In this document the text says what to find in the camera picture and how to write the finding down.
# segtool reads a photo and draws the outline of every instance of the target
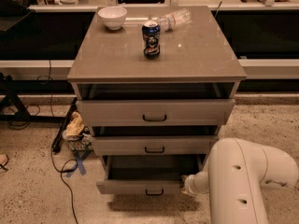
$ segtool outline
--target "plastic bottle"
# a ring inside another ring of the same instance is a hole
[[[166,14],[157,20],[162,32],[177,29],[190,21],[191,14],[186,8]]]

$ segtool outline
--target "black can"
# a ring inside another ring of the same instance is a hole
[[[149,59],[157,58],[160,54],[160,26],[157,21],[148,20],[143,23],[142,35],[144,41],[144,55]]]

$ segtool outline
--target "white robotic arm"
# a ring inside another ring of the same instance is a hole
[[[225,138],[210,152],[208,174],[187,176],[185,190],[192,195],[209,190],[212,224],[268,224],[261,186],[291,188],[298,177],[286,152]]]

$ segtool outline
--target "concrete floor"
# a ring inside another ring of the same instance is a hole
[[[50,98],[25,99],[40,105],[40,114],[50,115]],[[54,98],[55,116],[63,116],[71,99]],[[35,114],[37,106],[28,107]],[[54,169],[50,147],[58,124],[30,123],[22,130],[0,122],[0,153],[8,154],[8,172],[0,169],[0,223],[75,223],[70,190]],[[220,138],[237,137],[278,147],[299,164],[299,94],[238,94],[236,106]],[[57,168],[74,158],[66,144],[53,156]],[[101,195],[95,183],[103,178],[101,163],[93,153],[83,162],[84,169],[63,174],[74,194],[79,224],[93,223],[198,223],[208,224],[209,197],[184,194],[148,197],[146,195]],[[270,224],[299,223],[299,183],[294,189],[263,189]]]

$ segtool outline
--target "drawer handle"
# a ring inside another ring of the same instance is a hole
[[[149,151],[148,148],[145,147],[144,150],[145,150],[146,153],[164,153],[165,148],[162,147],[162,150],[161,150],[161,151]]]
[[[164,194],[164,190],[161,189],[161,192],[160,192],[160,193],[148,193],[148,190],[146,189],[146,194],[147,194],[148,196],[161,196],[161,195]]]
[[[146,122],[164,122],[167,120],[167,115],[164,115],[164,117],[161,119],[156,119],[156,118],[151,119],[151,118],[147,118],[145,115],[143,115],[142,119]]]

